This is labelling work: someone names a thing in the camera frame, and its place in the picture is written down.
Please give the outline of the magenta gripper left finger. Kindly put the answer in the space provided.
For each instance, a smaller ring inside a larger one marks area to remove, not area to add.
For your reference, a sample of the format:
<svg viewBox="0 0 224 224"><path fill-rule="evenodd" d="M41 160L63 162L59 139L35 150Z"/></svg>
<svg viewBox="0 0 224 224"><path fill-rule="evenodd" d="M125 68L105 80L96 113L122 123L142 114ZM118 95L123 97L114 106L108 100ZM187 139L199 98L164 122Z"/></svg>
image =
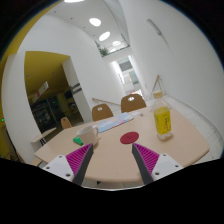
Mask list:
<svg viewBox="0 0 224 224"><path fill-rule="evenodd" d="M44 170L81 186L92 155L93 145L88 144L66 156L55 157Z"/></svg>

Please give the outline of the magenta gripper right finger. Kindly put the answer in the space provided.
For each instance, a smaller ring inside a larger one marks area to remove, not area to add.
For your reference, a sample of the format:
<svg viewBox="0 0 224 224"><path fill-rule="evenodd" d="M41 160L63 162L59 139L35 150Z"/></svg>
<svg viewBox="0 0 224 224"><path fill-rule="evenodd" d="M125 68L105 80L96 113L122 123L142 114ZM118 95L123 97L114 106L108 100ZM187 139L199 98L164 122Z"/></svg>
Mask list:
<svg viewBox="0 0 224 224"><path fill-rule="evenodd" d="M182 169L182 166L168 154L158 154L137 143L132 144L132 154L145 185Z"/></svg>

